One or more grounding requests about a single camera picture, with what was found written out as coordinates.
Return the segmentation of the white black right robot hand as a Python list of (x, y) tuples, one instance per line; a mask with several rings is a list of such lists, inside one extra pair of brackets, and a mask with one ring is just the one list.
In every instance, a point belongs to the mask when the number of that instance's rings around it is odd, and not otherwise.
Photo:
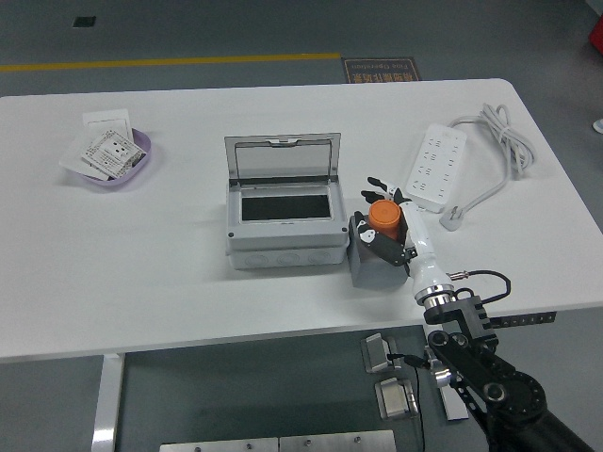
[(381, 188), (381, 193), (363, 190), (368, 202), (391, 201), (400, 214), (399, 240), (388, 237), (371, 226), (363, 214), (354, 213), (353, 222), (360, 243), (392, 266), (407, 266), (413, 279), (413, 293), (417, 304), (428, 309), (453, 301), (451, 278), (436, 262), (436, 255), (428, 230), (415, 202), (405, 197), (398, 186), (369, 177), (367, 181)]

